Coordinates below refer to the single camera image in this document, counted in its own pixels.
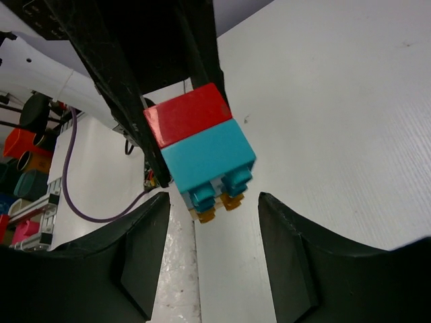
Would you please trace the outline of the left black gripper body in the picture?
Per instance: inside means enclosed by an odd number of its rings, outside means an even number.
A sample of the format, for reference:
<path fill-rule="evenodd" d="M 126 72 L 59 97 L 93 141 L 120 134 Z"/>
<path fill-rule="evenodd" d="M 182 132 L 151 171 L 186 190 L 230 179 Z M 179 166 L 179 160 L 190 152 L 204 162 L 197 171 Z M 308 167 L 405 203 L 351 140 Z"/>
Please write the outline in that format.
<path fill-rule="evenodd" d="M 142 94 L 202 84 L 201 1 L 20 1 L 20 18 L 45 40 L 69 42 L 92 77 L 127 65 Z"/>

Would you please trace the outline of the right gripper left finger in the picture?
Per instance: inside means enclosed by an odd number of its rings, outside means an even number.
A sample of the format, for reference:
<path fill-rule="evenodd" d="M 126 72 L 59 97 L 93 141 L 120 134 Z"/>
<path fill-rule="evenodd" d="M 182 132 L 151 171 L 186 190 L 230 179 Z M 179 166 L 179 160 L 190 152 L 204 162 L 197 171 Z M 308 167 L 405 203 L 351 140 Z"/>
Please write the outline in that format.
<path fill-rule="evenodd" d="M 50 252 L 1 247 L 2 322 L 147 322 L 170 216 L 159 192 Z"/>

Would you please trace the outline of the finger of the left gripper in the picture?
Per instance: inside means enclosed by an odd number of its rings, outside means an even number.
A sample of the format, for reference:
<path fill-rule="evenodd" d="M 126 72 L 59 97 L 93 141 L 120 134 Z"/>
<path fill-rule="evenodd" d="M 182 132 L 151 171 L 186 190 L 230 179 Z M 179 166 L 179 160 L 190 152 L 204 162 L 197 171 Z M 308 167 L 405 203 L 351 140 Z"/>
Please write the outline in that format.
<path fill-rule="evenodd" d="M 213 83 L 225 98 L 213 2 L 176 1 L 174 12 L 184 41 L 185 59 L 193 88 Z"/>
<path fill-rule="evenodd" d="M 161 187 L 170 172 L 144 116 L 144 101 L 119 42 L 110 34 L 95 1 L 47 1 L 48 8 L 107 101 L 111 114 L 144 152 Z"/>

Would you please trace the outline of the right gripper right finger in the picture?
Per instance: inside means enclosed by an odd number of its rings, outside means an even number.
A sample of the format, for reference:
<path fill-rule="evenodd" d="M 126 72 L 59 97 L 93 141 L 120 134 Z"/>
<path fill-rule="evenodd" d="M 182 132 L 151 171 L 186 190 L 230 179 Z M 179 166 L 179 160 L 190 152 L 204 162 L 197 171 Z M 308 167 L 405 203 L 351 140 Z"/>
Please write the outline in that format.
<path fill-rule="evenodd" d="M 258 211 L 278 322 L 430 321 L 430 238 L 373 248 L 266 192 Z"/>

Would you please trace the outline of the red yellow teal lego stack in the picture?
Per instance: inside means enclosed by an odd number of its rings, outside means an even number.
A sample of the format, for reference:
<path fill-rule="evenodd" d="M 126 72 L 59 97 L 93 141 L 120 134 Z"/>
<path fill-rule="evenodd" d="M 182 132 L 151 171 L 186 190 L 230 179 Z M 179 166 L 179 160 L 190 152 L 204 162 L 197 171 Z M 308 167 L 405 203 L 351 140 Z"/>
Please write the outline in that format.
<path fill-rule="evenodd" d="M 241 205 L 256 155 L 213 83 L 146 108 L 143 114 L 193 219 Z"/>

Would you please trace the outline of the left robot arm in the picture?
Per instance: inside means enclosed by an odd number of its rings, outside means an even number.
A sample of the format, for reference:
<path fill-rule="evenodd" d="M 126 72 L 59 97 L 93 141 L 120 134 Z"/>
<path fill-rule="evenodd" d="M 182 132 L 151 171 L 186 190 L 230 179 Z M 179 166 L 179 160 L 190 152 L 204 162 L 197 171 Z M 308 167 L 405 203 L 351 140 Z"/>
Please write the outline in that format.
<path fill-rule="evenodd" d="M 77 108 L 171 177 L 144 95 L 190 79 L 224 93 L 212 1 L 2 1 L 1 79 Z"/>

